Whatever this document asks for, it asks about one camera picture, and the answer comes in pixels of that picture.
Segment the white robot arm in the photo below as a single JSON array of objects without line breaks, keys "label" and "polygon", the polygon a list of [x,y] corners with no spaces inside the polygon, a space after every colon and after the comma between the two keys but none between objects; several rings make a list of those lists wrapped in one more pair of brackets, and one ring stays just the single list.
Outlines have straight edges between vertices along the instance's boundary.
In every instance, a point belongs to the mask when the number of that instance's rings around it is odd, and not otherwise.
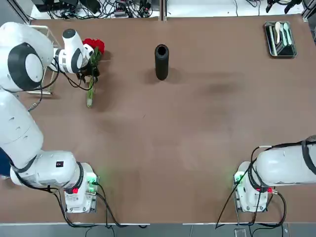
[{"label": "white robot arm", "polygon": [[32,187],[63,188],[68,212],[94,209],[97,176],[87,163],[66,151],[42,151],[43,134],[12,92],[41,85],[43,68],[77,73],[88,64],[93,49],[83,45],[75,30],[63,33],[65,49],[54,49],[37,30],[18,23],[0,27],[0,147],[10,157],[12,181]]},{"label": "white robot arm", "polygon": [[272,147],[261,152],[253,168],[248,169],[250,162],[244,161],[234,175],[234,182],[240,181],[235,197],[238,210],[266,210],[271,187],[316,183],[315,165],[316,144],[306,145],[306,140],[301,145]]}]

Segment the metal tray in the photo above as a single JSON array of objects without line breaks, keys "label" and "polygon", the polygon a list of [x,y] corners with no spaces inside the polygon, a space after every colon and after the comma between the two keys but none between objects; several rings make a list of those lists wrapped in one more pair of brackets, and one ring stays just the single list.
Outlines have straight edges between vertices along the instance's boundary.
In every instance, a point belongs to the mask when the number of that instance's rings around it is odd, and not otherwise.
[{"label": "metal tray", "polygon": [[269,48],[269,52],[270,55],[272,57],[275,58],[293,58],[297,55],[297,50],[296,50],[296,46],[295,46],[295,41],[294,41],[294,37],[293,37],[293,33],[291,30],[291,25],[288,21],[280,21],[281,24],[283,23],[287,23],[289,25],[289,33],[290,33],[290,37],[292,40],[292,45],[287,45],[284,46],[282,43],[282,34],[280,34],[280,42],[279,44],[275,43],[275,38],[276,38],[276,31],[274,30],[276,21],[266,21],[264,24],[264,29],[266,32],[266,36],[267,36],[267,43],[268,43],[268,48]]}]

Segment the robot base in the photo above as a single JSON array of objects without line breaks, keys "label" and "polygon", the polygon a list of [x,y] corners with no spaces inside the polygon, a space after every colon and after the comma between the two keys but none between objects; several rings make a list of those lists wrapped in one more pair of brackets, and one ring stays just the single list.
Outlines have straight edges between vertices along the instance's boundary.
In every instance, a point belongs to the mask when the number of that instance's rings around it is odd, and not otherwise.
[{"label": "robot base", "polygon": [[65,193],[67,213],[96,212],[98,186],[92,182],[99,182],[99,177],[93,172],[88,163],[81,163],[83,167],[83,181],[77,193]]},{"label": "robot base", "polygon": [[[250,165],[249,161],[245,161],[241,163],[241,165],[238,168],[238,171],[234,175],[234,185],[236,182],[240,180],[241,176],[248,169],[249,165]],[[241,182],[239,183],[239,185],[237,186],[235,195],[234,195],[237,215],[239,211],[241,212],[255,212],[256,210],[258,212],[265,211],[267,199],[268,199],[268,192],[261,193],[259,196],[259,192],[251,186],[249,177],[246,174],[241,180]]]}]

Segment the brown table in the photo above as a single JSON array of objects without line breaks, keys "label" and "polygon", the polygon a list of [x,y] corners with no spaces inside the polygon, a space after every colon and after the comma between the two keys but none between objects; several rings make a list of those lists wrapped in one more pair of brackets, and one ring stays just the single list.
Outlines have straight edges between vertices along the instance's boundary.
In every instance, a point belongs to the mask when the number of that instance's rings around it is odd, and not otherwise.
[{"label": "brown table", "polygon": [[[290,22],[295,59],[269,57],[266,20]],[[34,24],[48,26],[60,42],[66,28],[105,42],[93,108],[61,75],[55,96],[32,115],[43,149],[69,150],[92,165],[122,223],[216,222],[232,175],[254,147],[316,131],[316,51],[300,15]],[[154,73],[159,43],[170,49],[166,81]],[[36,97],[22,100],[29,105]],[[287,201],[287,222],[316,221],[315,185],[278,190]],[[0,191],[1,222],[63,222],[53,196],[7,182]],[[274,200],[258,221],[280,220],[282,206]],[[99,203],[97,214],[71,218],[104,222],[103,210]],[[222,221],[237,221],[232,200]]]}]

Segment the red rose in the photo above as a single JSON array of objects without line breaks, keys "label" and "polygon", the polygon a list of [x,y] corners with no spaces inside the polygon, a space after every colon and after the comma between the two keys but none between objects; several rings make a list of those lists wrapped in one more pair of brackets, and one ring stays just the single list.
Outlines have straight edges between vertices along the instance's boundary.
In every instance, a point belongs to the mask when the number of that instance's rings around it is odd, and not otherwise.
[{"label": "red rose", "polygon": [[85,44],[85,43],[86,43],[86,44],[89,44],[93,49],[95,49],[96,47],[98,47],[99,52],[100,52],[101,54],[104,54],[105,46],[104,46],[104,43],[103,43],[101,40],[99,40],[99,39],[95,40],[95,39],[89,39],[89,38],[87,38],[87,39],[85,39],[82,43],[83,43],[83,44]]}]

